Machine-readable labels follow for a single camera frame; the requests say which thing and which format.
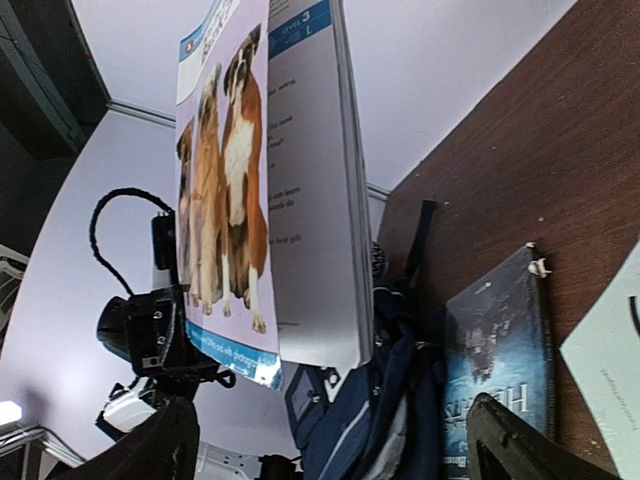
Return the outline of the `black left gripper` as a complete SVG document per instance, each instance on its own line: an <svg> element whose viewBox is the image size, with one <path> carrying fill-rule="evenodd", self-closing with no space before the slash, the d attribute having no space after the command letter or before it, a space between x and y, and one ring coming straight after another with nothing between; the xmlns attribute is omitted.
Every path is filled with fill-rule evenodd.
<svg viewBox="0 0 640 480"><path fill-rule="evenodd" d="M233 388L235 374L200 352L187 335L175 216L156 216L151 232L155 267L168 276L168 284L127 299L112 298L98 321L98 340L128 362L136 376L153 380L153 389L165 395L193 395L207 382Z"/></svg>

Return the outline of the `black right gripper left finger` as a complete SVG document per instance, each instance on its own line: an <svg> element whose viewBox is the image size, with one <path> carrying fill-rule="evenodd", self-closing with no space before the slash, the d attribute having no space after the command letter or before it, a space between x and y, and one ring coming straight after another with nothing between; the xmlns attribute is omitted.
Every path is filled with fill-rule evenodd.
<svg viewBox="0 0 640 480"><path fill-rule="evenodd" d="M194 396L169 395L153 414L129 431L122 429L120 402L105 404L96 425L119 438L107 450L81 465L56 467L50 479L193 479L198 460L200 426Z"/></svg>

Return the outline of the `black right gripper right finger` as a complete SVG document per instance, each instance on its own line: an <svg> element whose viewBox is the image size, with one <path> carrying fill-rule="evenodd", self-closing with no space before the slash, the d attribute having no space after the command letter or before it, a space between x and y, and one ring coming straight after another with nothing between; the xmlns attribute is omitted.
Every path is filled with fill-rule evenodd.
<svg viewBox="0 0 640 480"><path fill-rule="evenodd" d="M471 479L614 479L547 439L492 396L477 395L467 415Z"/></svg>

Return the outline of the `navy blue backpack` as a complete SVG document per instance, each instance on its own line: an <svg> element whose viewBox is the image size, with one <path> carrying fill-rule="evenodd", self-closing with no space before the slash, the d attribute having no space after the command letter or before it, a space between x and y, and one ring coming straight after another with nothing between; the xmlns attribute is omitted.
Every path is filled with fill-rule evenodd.
<svg viewBox="0 0 640 480"><path fill-rule="evenodd" d="M420 342L413 323L421 266L435 202L423 201L400 278L374 283L374 350L351 370L335 397L318 367L301 365L285 403L297 459L285 479L436 479L441 441L438 386L445 369L440 347Z"/></svg>

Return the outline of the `dog picture book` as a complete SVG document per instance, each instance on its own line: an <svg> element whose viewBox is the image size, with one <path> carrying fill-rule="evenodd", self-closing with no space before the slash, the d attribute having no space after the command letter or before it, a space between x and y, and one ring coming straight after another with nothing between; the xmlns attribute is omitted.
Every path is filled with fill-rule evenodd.
<svg viewBox="0 0 640 480"><path fill-rule="evenodd" d="M339 1L215 1L179 45L179 279L193 345L279 390L372 354L367 182Z"/></svg>

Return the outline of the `pale green notebook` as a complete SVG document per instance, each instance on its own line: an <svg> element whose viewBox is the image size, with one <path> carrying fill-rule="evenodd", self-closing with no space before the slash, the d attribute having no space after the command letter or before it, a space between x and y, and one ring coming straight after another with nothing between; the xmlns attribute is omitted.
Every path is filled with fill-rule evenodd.
<svg viewBox="0 0 640 480"><path fill-rule="evenodd" d="M619 475L639 477L639 247L560 348Z"/></svg>

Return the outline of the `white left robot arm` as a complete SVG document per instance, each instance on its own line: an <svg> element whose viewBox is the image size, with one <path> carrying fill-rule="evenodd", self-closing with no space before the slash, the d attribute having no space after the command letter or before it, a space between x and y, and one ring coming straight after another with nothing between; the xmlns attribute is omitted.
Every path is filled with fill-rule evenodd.
<svg viewBox="0 0 640 480"><path fill-rule="evenodd" d="M156 208L148 219L147 239L130 226L114 227L107 242L100 235L101 216L121 198L145 201ZM121 285L96 326L99 343L125 361L135 376L152 383L160 395L192 400L198 388L214 383L236 385L236 375L200 352L187 336L186 304L179 285L175 211L160 197L135 187L117 188L98 200L89 221L93 258Z"/></svg>

